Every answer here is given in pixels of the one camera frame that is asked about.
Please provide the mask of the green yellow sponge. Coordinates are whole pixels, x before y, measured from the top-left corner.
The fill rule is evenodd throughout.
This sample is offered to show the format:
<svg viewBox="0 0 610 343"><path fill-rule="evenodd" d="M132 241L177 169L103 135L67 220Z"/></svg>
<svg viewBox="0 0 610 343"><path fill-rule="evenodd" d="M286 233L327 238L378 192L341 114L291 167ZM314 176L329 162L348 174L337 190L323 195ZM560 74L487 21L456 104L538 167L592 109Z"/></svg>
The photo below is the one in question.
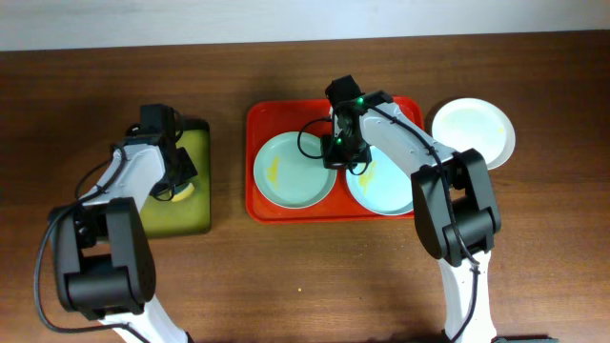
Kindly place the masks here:
<svg viewBox="0 0 610 343"><path fill-rule="evenodd" d="M180 202L189 198L195 191L193 183L185 183L177 186L173 191L172 202Z"/></svg>

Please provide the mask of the light green plate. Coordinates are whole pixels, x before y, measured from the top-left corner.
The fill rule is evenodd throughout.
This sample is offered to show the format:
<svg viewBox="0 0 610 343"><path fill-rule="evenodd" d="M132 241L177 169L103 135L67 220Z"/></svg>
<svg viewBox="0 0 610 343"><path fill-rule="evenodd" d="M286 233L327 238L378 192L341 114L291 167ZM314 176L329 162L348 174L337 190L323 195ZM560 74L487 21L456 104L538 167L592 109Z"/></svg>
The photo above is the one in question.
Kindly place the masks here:
<svg viewBox="0 0 610 343"><path fill-rule="evenodd" d="M337 172L302 152L314 155L320 148L320 139L305 132L288 131L271 138L254 159L256 187L281 208L300 210L319 203L333 189Z"/></svg>

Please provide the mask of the white plate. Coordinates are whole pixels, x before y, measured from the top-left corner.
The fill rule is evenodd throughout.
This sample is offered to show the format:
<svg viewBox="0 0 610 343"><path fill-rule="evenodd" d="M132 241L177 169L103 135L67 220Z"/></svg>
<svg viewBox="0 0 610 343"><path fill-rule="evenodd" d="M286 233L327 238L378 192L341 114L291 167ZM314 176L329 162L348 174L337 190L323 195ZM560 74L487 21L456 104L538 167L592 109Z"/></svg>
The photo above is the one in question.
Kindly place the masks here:
<svg viewBox="0 0 610 343"><path fill-rule="evenodd" d="M505 164L517 144L515 129L504 111L472 97L441 105L432 114L428 132L441 144L457 151L477 150L489 170Z"/></svg>

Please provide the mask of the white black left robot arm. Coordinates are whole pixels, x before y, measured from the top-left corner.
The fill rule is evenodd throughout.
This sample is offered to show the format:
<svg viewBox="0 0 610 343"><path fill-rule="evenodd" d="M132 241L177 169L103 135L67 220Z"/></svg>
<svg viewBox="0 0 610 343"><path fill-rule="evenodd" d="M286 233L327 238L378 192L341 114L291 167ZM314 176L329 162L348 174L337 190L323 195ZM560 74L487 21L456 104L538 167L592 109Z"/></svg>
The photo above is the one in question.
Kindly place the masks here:
<svg viewBox="0 0 610 343"><path fill-rule="evenodd" d="M155 186L173 184L189 164L175 130L140 130L112 145L104 173L83 196L54 209L42 244L52 249L57 294L88 327L63 328L39 309L53 332L114 331L126 342L189 342L155 295L156 271L140 212Z"/></svg>

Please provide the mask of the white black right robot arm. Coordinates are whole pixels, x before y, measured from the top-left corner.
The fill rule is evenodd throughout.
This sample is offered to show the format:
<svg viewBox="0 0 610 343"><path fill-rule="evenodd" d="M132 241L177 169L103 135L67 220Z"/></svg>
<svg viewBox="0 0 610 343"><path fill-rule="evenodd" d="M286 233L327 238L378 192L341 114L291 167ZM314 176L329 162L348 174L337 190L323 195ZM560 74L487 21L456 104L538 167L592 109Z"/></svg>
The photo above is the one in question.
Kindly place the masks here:
<svg viewBox="0 0 610 343"><path fill-rule="evenodd" d="M326 97L334 124L333 166L351 169L374 147L411 181L417 236L441 272L445 339L496 341L488 270L501 219L482 155L437 142L384 91Z"/></svg>

